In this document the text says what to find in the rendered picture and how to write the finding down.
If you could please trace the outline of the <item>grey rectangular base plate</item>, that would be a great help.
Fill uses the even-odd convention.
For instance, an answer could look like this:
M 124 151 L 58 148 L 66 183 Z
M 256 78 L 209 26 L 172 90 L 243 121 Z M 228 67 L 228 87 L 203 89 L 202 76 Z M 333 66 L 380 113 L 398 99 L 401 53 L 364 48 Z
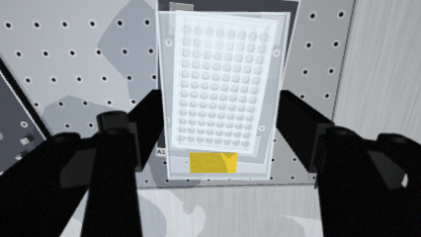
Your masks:
M 301 0 L 282 90 L 335 122 L 359 0 Z M 0 58 L 51 134 L 91 137 L 156 89 L 155 0 L 0 0 Z M 156 144 L 138 190 L 309 187 L 276 128 L 270 181 L 168 180 Z

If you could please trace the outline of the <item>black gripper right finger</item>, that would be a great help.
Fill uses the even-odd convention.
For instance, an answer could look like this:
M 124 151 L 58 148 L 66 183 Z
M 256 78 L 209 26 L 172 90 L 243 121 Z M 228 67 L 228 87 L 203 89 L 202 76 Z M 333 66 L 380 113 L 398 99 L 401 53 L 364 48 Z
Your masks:
M 421 237 L 421 144 L 397 133 L 364 139 L 289 90 L 276 128 L 317 173 L 323 237 Z

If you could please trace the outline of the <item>clear rectangular plate lid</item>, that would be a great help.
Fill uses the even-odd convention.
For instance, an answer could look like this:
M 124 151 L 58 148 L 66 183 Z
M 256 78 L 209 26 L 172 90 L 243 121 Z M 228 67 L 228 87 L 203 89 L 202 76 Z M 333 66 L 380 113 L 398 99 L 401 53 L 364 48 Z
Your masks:
M 291 12 L 155 17 L 168 180 L 270 181 Z

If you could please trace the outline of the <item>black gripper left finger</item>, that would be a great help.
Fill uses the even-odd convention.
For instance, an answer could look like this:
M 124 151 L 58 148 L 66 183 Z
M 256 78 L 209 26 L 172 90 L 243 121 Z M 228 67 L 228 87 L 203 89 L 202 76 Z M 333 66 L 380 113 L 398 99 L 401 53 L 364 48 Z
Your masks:
M 88 189 L 80 237 L 143 237 L 135 172 L 164 127 L 162 91 L 96 119 L 93 136 L 57 133 L 0 175 L 0 237 L 60 237 Z

